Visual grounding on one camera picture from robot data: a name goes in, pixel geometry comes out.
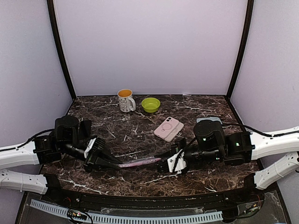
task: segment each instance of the white robot arm segment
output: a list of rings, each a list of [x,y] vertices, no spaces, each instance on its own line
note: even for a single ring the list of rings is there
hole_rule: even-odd
[[[19,149],[17,149],[17,146],[19,146],[19,144],[0,148],[0,170],[21,165],[39,164],[37,154],[33,153],[33,150],[36,148],[33,141]],[[2,149],[13,147],[16,149],[1,151]]]
[[[283,158],[271,166],[255,173],[254,183],[256,184],[256,188],[260,190],[266,189],[270,184],[278,181],[298,168],[299,153],[287,153]]]
[[[31,191],[41,195],[48,190],[45,176],[22,174],[7,169],[0,171],[0,188]]]
[[[299,126],[267,134],[274,135],[298,130]],[[299,133],[271,138],[253,132],[250,139],[251,144],[255,145],[255,149],[252,150],[251,160],[257,160],[268,155],[299,151]]]

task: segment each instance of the brown marble countertop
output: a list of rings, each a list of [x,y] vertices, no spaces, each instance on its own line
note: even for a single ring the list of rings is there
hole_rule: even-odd
[[[141,101],[156,97],[161,107],[154,114],[146,113]],[[154,135],[154,130],[172,116],[185,126],[178,137],[193,137],[196,118],[220,117],[223,122],[236,119],[223,96],[134,96],[137,110],[123,113],[116,96],[79,97],[68,114],[93,121],[92,133],[106,140],[114,156],[122,161],[140,159],[170,150],[171,142]],[[225,134],[239,132],[238,127],[225,128]],[[93,171],[87,173],[83,162],[66,156],[61,162],[46,164],[41,173],[56,174],[64,189],[114,196],[186,196],[241,188],[243,179],[258,171],[257,163],[225,166],[191,166],[186,175],[157,172],[155,164],[120,171]]]

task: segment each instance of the purple wall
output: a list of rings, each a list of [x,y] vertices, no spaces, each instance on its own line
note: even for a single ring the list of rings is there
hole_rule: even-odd
[[[54,126],[71,97],[50,27],[46,1],[0,1],[0,147]],[[37,173],[38,166],[14,169]],[[0,189],[1,223],[13,224],[22,193]]]
[[[55,3],[78,95],[226,93],[246,0]]]
[[[243,122],[261,131],[299,125],[299,2],[255,1],[232,102]],[[263,159],[265,166],[282,155]],[[278,181],[292,223],[299,223],[299,175]]]

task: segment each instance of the pink phone case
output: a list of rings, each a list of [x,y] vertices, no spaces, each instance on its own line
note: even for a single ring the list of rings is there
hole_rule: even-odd
[[[168,117],[162,124],[154,131],[154,134],[162,139],[166,139],[167,136],[178,126],[179,121]]]
[[[174,137],[183,129],[184,124],[179,122],[178,126],[164,139],[167,142],[171,142]]]

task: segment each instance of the green bowl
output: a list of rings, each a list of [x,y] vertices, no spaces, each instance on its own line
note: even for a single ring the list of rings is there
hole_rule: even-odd
[[[160,101],[156,98],[146,98],[141,102],[141,105],[145,112],[154,113],[160,107]]]

